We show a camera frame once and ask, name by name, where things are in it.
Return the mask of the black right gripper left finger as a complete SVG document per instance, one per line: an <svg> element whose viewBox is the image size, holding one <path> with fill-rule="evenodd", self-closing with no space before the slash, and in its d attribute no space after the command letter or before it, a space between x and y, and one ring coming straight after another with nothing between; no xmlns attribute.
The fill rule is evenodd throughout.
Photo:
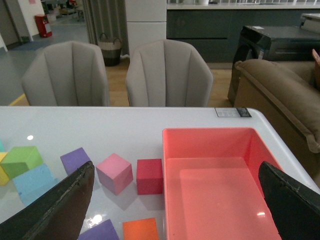
<svg viewBox="0 0 320 240"><path fill-rule="evenodd" d="M76 240L91 202L95 167L87 161L0 225L2 240Z"/></svg>

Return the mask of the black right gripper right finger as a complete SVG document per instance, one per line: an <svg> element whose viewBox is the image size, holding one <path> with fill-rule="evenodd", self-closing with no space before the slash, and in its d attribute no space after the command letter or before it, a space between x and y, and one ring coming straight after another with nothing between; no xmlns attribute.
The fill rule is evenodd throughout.
<svg viewBox="0 0 320 240"><path fill-rule="evenodd" d="M264 161L258 171L264 200L283 240L320 238L320 194Z"/></svg>

